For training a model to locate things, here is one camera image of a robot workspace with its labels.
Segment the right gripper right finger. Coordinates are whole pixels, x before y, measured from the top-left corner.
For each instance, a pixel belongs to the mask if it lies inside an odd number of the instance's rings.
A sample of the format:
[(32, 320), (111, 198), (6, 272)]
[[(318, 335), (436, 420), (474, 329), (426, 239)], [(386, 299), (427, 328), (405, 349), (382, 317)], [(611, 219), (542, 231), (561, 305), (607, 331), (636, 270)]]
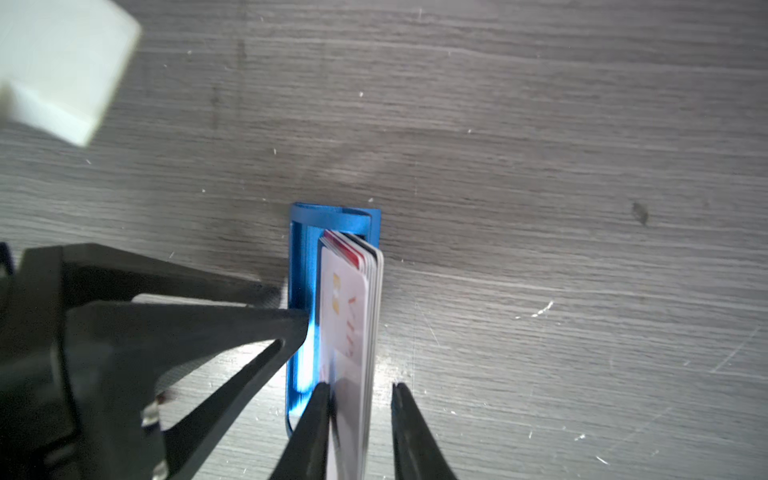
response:
[(392, 385), (391, 423), (397, 480), (457, 479), (409, 387), (402, 382)]

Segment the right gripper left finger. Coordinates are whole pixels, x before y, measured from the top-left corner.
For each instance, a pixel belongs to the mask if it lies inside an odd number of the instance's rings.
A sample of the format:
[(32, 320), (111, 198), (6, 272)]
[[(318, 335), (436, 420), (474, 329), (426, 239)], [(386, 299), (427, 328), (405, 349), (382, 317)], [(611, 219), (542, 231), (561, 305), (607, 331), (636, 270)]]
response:
[[(1, 250), (1, 475), (190, 479), (304, 342), (278, 289), (99, 244)], [(170, 429), (158, 394), (193, 368), (266, 348)]]

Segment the white VIP card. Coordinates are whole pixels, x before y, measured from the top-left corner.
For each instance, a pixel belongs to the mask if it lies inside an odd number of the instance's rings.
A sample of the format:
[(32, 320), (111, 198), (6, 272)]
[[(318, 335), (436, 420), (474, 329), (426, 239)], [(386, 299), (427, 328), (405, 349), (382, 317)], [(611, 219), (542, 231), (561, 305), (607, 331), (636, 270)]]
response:
[(328, 479), (365, 474), (381, 310), (383, 254), (369, 242), (327, 230), (319, 240), (319, 374), (330, 385)]

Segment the blue card box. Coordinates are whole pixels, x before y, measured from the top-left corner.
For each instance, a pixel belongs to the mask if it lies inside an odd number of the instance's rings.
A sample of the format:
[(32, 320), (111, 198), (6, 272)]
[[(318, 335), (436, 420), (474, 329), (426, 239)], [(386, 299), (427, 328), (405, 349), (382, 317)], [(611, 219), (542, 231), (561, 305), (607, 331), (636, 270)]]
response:
[(286, 428), (292, 434), (303, 414), (319, 372), (319, 327), (316, 318), (319, 239), (327, 230), (357, 235), (380, 245), (382, 213), (297, 202), (291, 206), (287, 304), (309, 314), (305, 341), (286, 366)]

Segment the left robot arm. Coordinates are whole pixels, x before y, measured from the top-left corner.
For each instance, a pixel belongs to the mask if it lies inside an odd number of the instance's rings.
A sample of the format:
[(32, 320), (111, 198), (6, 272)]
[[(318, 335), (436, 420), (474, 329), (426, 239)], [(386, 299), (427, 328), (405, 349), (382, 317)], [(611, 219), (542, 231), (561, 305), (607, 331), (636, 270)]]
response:
[(1, 120), (86, 147), (142, 34), (113, 1), (1, 4)]

